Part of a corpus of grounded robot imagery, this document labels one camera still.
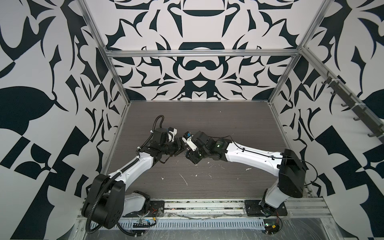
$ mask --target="white speck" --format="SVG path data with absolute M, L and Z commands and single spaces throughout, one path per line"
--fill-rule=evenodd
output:
M 184 178 L 183 178 L 183 180 L 184 180 L 185 184 L 188 186 L 187 181 Z

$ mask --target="black and white wallpaper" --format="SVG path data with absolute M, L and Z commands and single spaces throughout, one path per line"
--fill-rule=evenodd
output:
M 321 0 L 87 0 L 111 50 L 296 48 Z
M 358 237 L 384 237 L 384 145 L 303 57 L 274 102 L 291 148 L 312 163 L 314 195 L 336 223 Z M 308 180 L 316 173 L 308 166 Z
M 0 3 L 0 239 L 65 239 L 125 102 L 74 0 Z
M 382 0 L 335 0 L 308 47 L 384 119 Z
M 267 100 L 290 56 L 114 58 L 131 100 Z

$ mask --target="black mounting plate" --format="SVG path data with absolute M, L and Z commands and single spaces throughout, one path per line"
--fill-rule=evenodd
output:
M 269 215 L 266 215 L 262 212 L 261 206 L 259 205 L 259 202 L 261 200 L 245 200 L 245 211 L 247 212 L 247 215 L 250 217 L 266 217 Z M 280 207 L 277 209 L 277 212 L 279 213 L 279 216 L 287 216 L 288 212 L 285 207 L 285 204 L 281 204 Z
M 151 217 L 156 217 L 157 212 L 159 209 L 163 208 L 164 209 L 165 202 L 164 201 L 151 201 L 149 205 L 149 213 L 146 217 L 151 218 Z M 130 214 L 127 214 L 122 217 L 139 217 L 136 213 L 132 212 Z

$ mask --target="patterned wall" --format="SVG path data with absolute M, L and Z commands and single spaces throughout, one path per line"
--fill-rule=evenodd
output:
M 308 47 L 384 119 L 382 0 L 335 0 Z
M 131 100 L 267 100 L 289 56 L 115 58 Z
M 112 50 L 296 48 L 321 2 L 87 0 Z
M 125 106 L 75 1 L 0 3 L 0 103 L 0 239 L 68 237 Z
M 384 145 L 322 81 L 301 57 L 274 102 L 279 121 L 291 148 L 316 167 L 314 193 L 337 224 L 359 240 L 384 237 Z

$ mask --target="work surface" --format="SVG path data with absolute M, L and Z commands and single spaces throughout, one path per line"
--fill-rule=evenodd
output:
M 283 151 L 285 144 L 265 102 L 132 102 L 109 172 L 135 157 L 137 146 L 149 137 L 153 121 L 164 115 L 164 128 L 209 136 L 231 135 L 245 146 Z M 262 197 L 276 180 L 271 174 L 248 165 L 203 159 L 195 165 L 184 153 L 157 163 L 128 189 L 151 198 L 252 198 Z

